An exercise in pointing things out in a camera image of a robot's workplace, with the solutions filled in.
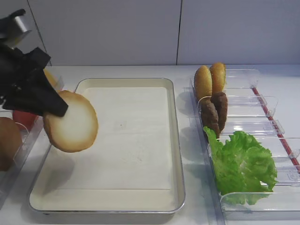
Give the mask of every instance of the metal tray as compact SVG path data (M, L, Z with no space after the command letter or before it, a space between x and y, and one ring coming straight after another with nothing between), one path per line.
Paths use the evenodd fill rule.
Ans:
M173 83L86 79L99 122L89 149L47 152L28 196L42 213L173 214L185 201Z

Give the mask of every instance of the red tomato slice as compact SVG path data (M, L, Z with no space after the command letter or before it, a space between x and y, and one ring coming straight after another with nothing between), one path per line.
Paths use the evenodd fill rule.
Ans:
M13 120L16 123L23 124L28 129L29 132L31 131L37 117L38 117L37 115L34 115L29 112L21 112L17 110L13 111ZM25 130L25 127L23 127L22 125L20 124L17 125L20 130Z

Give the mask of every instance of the tray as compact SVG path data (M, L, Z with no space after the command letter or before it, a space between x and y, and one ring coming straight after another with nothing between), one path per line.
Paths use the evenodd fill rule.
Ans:
M173 83L167 79L86 79L76 93L99 122L89 149L53 146L31 192L42 213L173 214L185 201Z
M211 160L210 145L203 131L200 119L201 106L195 98L193 81L191 80L191 98L194 107L195 121L201 140L201 148L210 194L213 200L218 225L225 225L229 220L274 220L300 218L300 138L284 137L284 130L278 120L273 118L277 100L274 97L264 97L259 94L257 82L252 84L247 72L241 70L226 70L227 74L236 74L236 77L226 79L225 92L228 96L227 122L220 141L225 142L235 130L244 130L256 137L262 146L269 148L277 168L278 183L272 193L229 193L221 196L216 187L214 168ZM232 199L245 196L259 197L255 205L232 204Z

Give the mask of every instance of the countertop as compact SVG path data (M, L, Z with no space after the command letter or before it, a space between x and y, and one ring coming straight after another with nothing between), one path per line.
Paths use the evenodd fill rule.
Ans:
M206 225L215 224L212 217L211 199L204 196L206 184L200 140L193 114L191 97L186 88L189 79L199 66L119 66L119 67L48 67L53 74L62 76L67 90L74 90L76 85L86 78L126 78L126 77L163 77L172 80L176 98L180 147L183 160L186 203L166 224L170 225ZM265 96L275 96L278 105L274 118L279 120L285 130L285 137L300 137L298 115L300 104L300 65L228 65L227 69L258 69L261 72L257 89ZM59 220L46 215L38 215L29 209L26 195L34 175L47 150L48 139L42 130L31 153L29 154L6 202L0 211L1 225L29 224L106 224L107 220L94 217L68 218ZM279 225L285 221L231 221L228 224ZM288 221L290 225L300 221Z

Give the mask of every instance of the green lettuce leaf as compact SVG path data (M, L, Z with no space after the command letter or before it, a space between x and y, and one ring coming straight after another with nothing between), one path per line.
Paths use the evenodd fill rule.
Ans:
M252 135L235 131L225 144L216 139L216 134L208 127L207 134L216 175L217 188L221 195L232 192L273 192L277 170L272 153L264 148ZM240 194L228 196L226 200L234 204L249 205L267 194Z

